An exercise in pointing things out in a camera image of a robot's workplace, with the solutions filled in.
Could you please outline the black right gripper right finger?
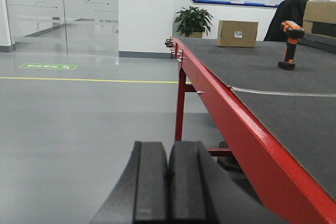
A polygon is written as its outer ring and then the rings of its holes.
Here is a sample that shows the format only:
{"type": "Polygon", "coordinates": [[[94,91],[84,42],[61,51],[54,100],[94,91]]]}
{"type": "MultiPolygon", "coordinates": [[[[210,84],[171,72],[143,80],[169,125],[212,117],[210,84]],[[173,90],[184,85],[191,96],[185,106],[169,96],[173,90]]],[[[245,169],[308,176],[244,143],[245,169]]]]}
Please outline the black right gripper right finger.
{"type": "Polygon", "coordinates": [[[272,223],[246,176],[223,170],[201,142],[176,142],[170,154],[171,216],[177,223],[272,223]]]}

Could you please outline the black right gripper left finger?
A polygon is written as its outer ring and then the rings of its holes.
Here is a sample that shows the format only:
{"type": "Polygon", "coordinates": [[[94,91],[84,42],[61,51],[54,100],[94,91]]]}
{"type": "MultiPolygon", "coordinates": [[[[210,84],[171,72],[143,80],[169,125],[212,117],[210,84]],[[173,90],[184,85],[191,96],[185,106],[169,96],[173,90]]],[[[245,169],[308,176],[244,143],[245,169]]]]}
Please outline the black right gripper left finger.
{"type": "Polygon", "coordinates": [[[135,142],[114,189],[91,223],[167,223],[167,161],[161,142],[135,142]]]}

